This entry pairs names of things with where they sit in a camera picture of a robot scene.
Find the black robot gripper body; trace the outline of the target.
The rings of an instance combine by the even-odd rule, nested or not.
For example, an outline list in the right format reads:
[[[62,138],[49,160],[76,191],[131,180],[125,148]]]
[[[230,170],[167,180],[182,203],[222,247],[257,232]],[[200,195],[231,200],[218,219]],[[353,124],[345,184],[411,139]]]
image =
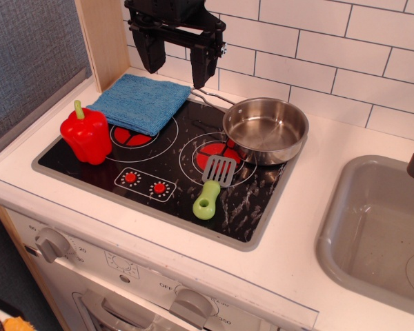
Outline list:
[[[125,1],[135,39],[179,46],[223,46],[226,24],[207,11],[204,1]]]

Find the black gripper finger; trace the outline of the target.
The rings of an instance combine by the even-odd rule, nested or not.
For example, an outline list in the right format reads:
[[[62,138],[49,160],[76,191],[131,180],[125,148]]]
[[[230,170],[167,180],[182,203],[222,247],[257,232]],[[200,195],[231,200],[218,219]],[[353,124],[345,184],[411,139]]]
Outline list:
[[[202,88],[211,78],[217,67],[217,48],[212,46],[195,45],[190,49],[194,88]]]
[[[155,30],[142,29],[133,24],[130,30],[144,68],[149,73],[155,73],[166,61],[164,40]]]

